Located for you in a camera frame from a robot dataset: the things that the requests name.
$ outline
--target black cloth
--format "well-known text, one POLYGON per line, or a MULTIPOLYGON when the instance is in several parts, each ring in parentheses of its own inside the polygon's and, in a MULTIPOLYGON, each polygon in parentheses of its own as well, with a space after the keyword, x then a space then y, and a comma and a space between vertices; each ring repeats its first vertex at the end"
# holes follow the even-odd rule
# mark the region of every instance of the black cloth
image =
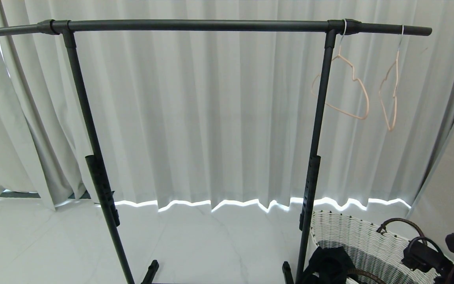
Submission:
MULTIPOLYGON (((309 265, 298 284, 345 284, 348 269, 353 268, 355 265, 343 247, 318 247, 309 259, 309 265)), ((358 282, 356 275, 350 277, 358 282)))

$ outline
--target brown basket handle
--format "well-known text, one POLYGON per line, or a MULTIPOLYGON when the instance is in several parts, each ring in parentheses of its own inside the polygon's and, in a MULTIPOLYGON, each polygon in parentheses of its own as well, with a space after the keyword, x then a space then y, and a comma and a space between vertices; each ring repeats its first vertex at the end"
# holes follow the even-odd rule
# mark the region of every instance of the brown basket handle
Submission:
POLYGON ((348 269, 347 273, 348 273, 348 275, 362 275, 362 276, 368 277, 368 278, 374 280, 377 284, 386 284, 383 280, 381 280, 376 275, 374 275, 372 273, 368 273, 367 271, 364 271, 362 269, 358 269, 358 268, 348 269))
POLYGON ((420 229, 420 227, 418 227, 418 225, 416 225, 414 222, 411 222, 411 221, 409 221, 407 219, 404 219, 404 218, 391 218, 391 219, 388 219, 387 221, 384 221, 380 225, 380 227, 378 228, 378 230, 376 230, 376 232, 378 232, 380 234, 386 233, 386 226, 389 223, 396 222, 396 221, 400 221, 400 222, 403 222, 403 223, 406 223, 406 224, 410 225, 411 227, 413 227, 418 232, 420 237, 425 237, 425 235, 423 234, 423 231, 420 229))

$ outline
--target marble tile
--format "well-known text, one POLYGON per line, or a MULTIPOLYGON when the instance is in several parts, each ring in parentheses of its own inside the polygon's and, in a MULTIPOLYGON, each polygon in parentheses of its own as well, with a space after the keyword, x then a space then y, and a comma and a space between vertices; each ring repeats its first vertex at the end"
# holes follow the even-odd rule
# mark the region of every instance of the marble tile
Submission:
MULTIPOLYGON (((299 204, 269 212, 257 204, 214 212, 209 204, 177 204, 162 212, 156 205, 117 209, 137 283, 153 259, 160 264, 155 282, 164 283, 283 283, 283 261, 295 272, 299 204)), ((330 205, 316 209, 335 211, 330 205)), ((380 223, 404 217, 407 207, 370 204, 367 211, 350 206, 344 213, 380 223)), ((0 284, 124 282, 98 205, 72 201, 52 212, 36 199, 0 198, 0 284)))

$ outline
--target white wicker basket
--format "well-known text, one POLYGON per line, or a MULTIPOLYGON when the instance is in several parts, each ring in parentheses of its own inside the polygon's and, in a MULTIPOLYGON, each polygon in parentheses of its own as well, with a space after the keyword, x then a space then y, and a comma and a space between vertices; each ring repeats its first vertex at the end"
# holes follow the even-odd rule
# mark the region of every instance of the white wicker basket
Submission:
MULTIPOLYGON (((343 246, 358 269, 368 271, 386 284, 433 284, 437 273, 411 271, 400 263, 408 239, 388 231, 376 232, 378 226, 355 217, 331 211, 313 212, 310 243, 322 248, 343 246)), ((360 277, 367 283, 375 283, 360 277)))

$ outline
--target rack base leg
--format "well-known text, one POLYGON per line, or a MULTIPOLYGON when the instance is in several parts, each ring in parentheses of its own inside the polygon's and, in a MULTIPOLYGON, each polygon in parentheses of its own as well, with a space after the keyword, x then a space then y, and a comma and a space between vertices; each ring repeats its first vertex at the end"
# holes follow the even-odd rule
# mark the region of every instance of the rack base leg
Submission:
POLYGON ((157 260, 154 259, 150 266, 148 266, 148 271, 146 272, 145 278, 143 278, 143 282, 141 282, 141 284, 151 284, 158 269, 159 262, 157 262, 157 260))
POLYGON ((290 265, 287 261, 283 262, 281 267, 283 270, 283 277, 285 278, 285 284, 294 284, 294 279, 292 278, 292 270, 290 270, 290 265))

